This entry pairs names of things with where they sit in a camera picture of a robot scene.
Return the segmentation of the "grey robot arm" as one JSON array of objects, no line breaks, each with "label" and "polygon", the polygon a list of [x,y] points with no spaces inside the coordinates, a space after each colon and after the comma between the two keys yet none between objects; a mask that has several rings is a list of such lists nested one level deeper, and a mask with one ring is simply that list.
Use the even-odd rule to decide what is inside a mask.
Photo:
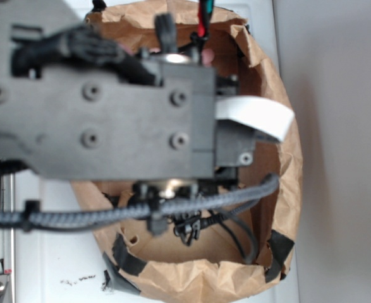
[{"label": "grey robot arm", "polygon": [[64,1],[0,1],[0,176],[235,179],[254,130],[221,115],[238,80],[202,63],[219,16],[180,1],[145,19],[160,51],[126,52]]}]

